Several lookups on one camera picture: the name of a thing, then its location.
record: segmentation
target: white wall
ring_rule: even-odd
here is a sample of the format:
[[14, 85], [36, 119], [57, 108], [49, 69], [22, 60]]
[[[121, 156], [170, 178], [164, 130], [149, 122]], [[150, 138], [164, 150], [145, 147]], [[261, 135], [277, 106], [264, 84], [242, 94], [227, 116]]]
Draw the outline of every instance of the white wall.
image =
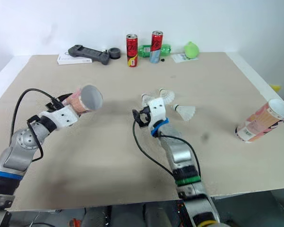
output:
[[74, 44], [125, 51], [126, 34], [149, 44], [153, 30], [164, 32], [174, 52], [190, 40], [202, 52], [239, 51], [284, 87], [284, 0], [0, 0], [0, 50], [7, 56], [59, 53]]

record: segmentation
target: blue ring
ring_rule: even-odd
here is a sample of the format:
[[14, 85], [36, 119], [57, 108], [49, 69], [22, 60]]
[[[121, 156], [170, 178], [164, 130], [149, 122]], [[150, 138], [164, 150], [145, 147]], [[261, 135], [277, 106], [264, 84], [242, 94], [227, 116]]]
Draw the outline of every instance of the blue ring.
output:
[[152, 131], [151, 131], [151, 135], [154, 136], [155, 133], [157, 132], [157, 130], [163, 125], [163, 124], [168, 124], [169, 123], [169, 119], [168, 117], [166, 117], [166, 120], [159, 123]]
[[16, 180], [22, 180], [23, 179], [23, 176], [20, 176], [20, 175], [17, 175], [17, 174], [10, 174], [10, 173], [6, 173], [6, 172], [1, 172], [1, 171], [0, 171], [0, 176], [12, 178], [12, 179], [16, 179]]

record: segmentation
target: bottle label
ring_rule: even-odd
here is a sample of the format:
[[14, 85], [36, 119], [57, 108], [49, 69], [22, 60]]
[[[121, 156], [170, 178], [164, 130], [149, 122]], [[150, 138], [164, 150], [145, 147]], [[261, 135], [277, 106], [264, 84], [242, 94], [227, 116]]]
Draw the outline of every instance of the bottle label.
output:
[[145, 52], [145, 53], [150, 52], [150, 47], [144, 47], [144, 52]]

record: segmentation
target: green ball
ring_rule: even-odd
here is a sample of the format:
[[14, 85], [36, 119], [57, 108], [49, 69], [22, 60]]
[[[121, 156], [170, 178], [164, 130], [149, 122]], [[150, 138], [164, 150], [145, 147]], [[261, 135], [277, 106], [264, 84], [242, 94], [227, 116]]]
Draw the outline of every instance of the green ball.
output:
[[193, 42], [189, 42], [185, 48], [185, 55], [187, 58], [196, 58], [199, 54], [198, 46], [196, 46]]

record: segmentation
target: yellow ring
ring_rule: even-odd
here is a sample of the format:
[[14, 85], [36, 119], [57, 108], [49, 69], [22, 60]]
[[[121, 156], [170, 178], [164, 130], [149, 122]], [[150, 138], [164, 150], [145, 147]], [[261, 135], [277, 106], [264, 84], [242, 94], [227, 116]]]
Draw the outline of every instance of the yellow ring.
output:
[[198, 227], [206, 227], [208, 225], [215, 224], [215, 223], [217, 223], [217, 221], [213, 221], [213, 220], [203, 221], [202, 223], [198, 225]]

